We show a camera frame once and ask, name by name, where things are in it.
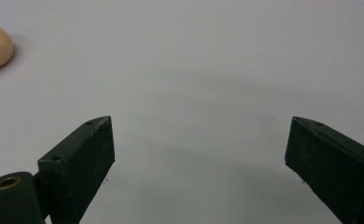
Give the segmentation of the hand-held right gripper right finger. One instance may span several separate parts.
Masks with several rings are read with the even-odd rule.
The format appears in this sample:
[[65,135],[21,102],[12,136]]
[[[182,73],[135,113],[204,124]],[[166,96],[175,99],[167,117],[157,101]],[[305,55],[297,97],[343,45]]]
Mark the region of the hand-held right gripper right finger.
[[315,120],[294,117],[285,155],[342,224],[364,224],[364,146]]

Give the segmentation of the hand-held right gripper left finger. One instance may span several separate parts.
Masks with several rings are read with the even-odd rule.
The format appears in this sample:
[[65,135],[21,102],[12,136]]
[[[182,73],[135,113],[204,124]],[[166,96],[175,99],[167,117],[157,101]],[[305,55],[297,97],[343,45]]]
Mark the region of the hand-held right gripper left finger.
[[109,116],[84,122],[37,162],[53,224],[78,224],[115,161]]

